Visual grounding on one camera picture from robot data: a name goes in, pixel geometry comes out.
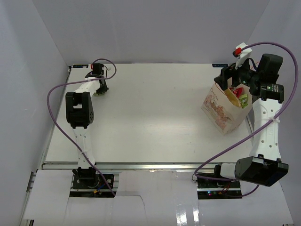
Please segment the green snack packet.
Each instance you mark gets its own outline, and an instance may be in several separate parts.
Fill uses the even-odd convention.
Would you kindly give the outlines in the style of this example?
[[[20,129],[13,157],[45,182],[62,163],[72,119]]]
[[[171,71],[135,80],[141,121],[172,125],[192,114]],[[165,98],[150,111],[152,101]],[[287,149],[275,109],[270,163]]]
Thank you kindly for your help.
[[[100,96],[103,96],[103,95],[105,95],[106,93],[94,93],[94,96],[96,96],[96,97],[100,97]]]
[[[242,109],[248,106],[248,94],[242,94],[238,99]]]

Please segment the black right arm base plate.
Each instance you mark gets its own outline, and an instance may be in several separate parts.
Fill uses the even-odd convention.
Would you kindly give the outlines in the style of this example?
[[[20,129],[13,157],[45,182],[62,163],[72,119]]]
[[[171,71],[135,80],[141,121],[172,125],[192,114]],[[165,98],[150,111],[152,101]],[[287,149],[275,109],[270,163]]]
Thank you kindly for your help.
[[[216,181],[191,177],[197,185],[199,200],[240,199],[242,195],[240,182]]]

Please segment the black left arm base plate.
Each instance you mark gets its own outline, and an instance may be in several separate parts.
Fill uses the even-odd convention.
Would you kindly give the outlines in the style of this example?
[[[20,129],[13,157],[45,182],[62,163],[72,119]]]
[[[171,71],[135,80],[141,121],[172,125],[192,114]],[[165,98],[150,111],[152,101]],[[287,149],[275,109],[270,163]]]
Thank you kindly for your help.
[[[73,175],[72,184],[70,189],[70,197],[73,198],[114,198],[114,194],[110,191],[109,187],[104,182],[103,178],[95,175],[92,180],[80,180],[77,175]]]

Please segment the pink snack packet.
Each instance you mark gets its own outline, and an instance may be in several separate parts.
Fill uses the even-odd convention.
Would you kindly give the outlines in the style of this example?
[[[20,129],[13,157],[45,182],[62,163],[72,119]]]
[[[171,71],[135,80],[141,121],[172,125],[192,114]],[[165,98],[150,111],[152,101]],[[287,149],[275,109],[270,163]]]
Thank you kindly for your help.
[[[242,92],[243,92],[243,88],[242,88],[242,87],[236,87],[236,88],[231,87],[230,90],[231,90],[231,92],[232,92],[237,98],[239,98],[239,97],[242,95]]]

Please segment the tan snack pouch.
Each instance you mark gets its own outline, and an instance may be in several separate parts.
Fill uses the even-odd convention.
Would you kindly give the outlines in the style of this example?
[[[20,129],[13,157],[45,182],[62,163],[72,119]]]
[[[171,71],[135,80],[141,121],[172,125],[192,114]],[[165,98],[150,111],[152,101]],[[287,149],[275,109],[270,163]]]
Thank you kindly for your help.
[[[228,100],[236,107],[242,108],[240,100],[237,98],[237,96],[230,90],[226,89],[224,91],[225,96],[228,98]]]

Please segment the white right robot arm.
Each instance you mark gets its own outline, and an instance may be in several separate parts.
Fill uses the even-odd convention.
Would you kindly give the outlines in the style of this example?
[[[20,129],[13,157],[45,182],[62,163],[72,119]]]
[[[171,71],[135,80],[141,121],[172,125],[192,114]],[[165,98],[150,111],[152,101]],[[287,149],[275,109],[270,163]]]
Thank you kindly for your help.
[[[214,79],[222,90],[226,89],[228,79],[232,79],[233,87],[249,87],[256,132],[248,157],[236,163],[222,163],[220,171],[213,174],[216,187],[225,187],[230,179],[270,187],[288,173],[289,166],[281,161],[279,152],[276,115],[284,101],[284,87],[276,83],[282,63],[280,56],[263,54],[255,70],[250,69],[246,60],[238,68],[234,64],[222,68],[221,74]]]

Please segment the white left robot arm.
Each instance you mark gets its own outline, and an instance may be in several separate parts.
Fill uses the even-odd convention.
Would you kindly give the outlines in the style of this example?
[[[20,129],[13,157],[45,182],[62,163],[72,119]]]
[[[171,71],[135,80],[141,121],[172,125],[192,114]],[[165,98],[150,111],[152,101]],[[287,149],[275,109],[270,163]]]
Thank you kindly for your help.
[[[94,169],[95,158],[88,126],[94,121],[92,96],[108,90],[103,79],[105,68],[106,66],[100,63],[92,64],[92,72],[85,76],[85,82],[75,91],[65,95],[66,119],[75,135],[78,151],[78,168],[73,173],[78,177],[79,182],[90,188],[99,184],[99,176]]]

